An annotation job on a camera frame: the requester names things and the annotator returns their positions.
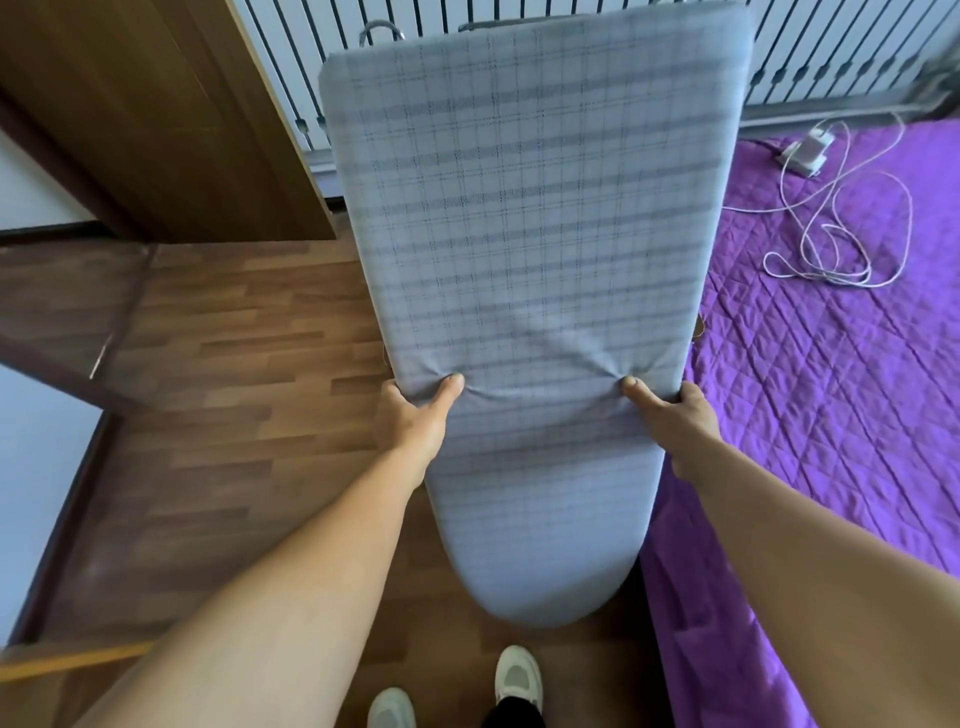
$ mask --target white radiator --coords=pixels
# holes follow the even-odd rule
[[[645,0],[233,0],[276,96],[310,161],[329,159],[317,92],[330,53],[359,45],[371,20],[406,35],[456,33],[468,23],[619,12]],[[956,53],[960,0],[748,0],[756,27],[748,120],[844,106],[920,107],[936,96]],[[393,42],[376,29],[373,44]]]

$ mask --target finger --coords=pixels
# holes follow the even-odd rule
[[[448,376],[440,383],[440,389],[437,390],[433,401],[430,402],[430,408],[438,410],[446,417],[446,413],[450,411],[453,402],[463,393],[465,385],[466,381],[463,375]]]
[[[635,376],[624,376],[620,381],[620,391],[642,411],[659,409],[666,405],[665,401],[651,392],[650,387]]]
[[[705,400],[704,392],[692,381],[685,381],[680,385],[680,401]]]
[[[396,386],[396,379],[387,379],[385,382],[383,382],[383,384],[380,385],[380,398],[382,400],[390,401],[407,401],[407,398],[405,398],[403,393],[400,392],[400,388]]]

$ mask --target purple quilted blanket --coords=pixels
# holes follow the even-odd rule
[[[858,134],[853,161],[894,134]],[[725,211],[704,292],[707,331],[687,376],[716,407],[726,439],[756,462],[960,575],[958,159],[960,123],[934,122],[912,126],[870,167],[899,176],[915,203],[906,271],[877,290],[768,278],[764,253],[796,259],[795,224],[783,213]],[[769,151],[739,143],[727,204],[779,206],[778,172]],[[902,255],[905,201],[881,176],[851,180],[839,213],[885,277]],[[788,199],[817,184],[792,178]],[[692,489],[669,469],[640,562],[679,728],[813,725]]]

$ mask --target metal hook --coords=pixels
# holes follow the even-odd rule
[[[363,30],[360,31],[360,47],[363,48],[363,40],[370,34],[370,31],[374,28],[389,28],[394,32],[394,40],[398,38],[400,40],[406,40],[407,36],[392,22],[389,20],[371,20],[367,25],[363,27]]]

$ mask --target person's left hand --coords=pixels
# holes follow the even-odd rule
[[[396,381],[380,388],[380,404],[373,418],[373,437],[381,451],[405,449],[429,464],[440,451],[446,433],[446,415],[464,391],[464,376],[450,375],[440,383],[433,400],[423,407],[408,402]]]

